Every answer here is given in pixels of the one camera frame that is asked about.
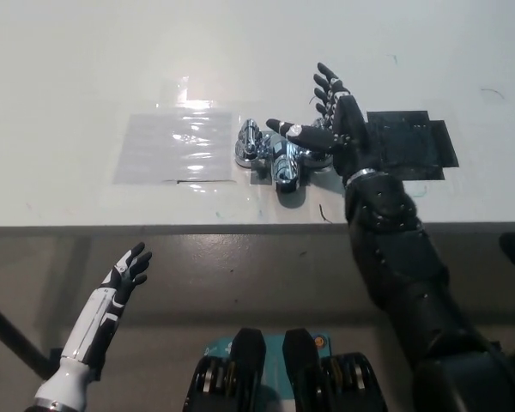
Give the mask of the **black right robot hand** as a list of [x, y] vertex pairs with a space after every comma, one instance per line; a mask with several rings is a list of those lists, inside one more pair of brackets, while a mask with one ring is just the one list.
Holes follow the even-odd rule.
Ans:
[[302, 148], [333, 156], [333, 167], [344, 185], [350, 185], [367, 173], [379, 171], [379, 158], [370, 146], [370, 137], [362, 111], [341, 78], [325, 64], [317, 65], [313, 76], [316, 109], [324, 125], [293, 124], [276, 118], [267, 127]]

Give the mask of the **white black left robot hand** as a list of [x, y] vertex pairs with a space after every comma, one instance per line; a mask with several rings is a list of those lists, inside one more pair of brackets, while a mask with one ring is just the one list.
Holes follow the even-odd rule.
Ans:
[[90, 294], [76, 320], [61, 356], [91, 370], [103, 367], [106, 351], [134, 289], [147, 281], [151, 251], [143, 242], [129, 249]]

